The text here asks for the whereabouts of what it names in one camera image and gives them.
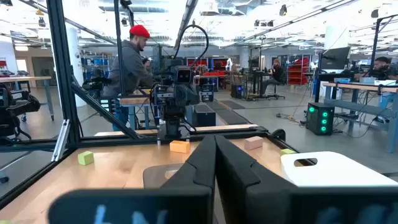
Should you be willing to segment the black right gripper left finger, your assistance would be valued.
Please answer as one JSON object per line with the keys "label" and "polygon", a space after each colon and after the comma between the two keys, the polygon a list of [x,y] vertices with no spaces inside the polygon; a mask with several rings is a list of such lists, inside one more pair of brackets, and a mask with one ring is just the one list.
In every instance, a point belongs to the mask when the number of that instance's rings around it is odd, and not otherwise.
{"label": "black right gripper left finger", "polygon": [[215,136],[206,136],[183,166],[166,181],[162,188],[206,187],[214,190],[216,165]]}

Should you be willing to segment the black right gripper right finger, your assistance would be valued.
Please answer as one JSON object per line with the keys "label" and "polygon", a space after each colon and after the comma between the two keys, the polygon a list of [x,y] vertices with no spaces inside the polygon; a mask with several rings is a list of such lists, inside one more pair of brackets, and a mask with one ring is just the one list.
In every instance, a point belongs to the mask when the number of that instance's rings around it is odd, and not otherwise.
{"label": "black right gripper right finger", "polygon": [[215,174],[226,223],[288,223],[289,192],[297,186],[223,136],[215,141]]}

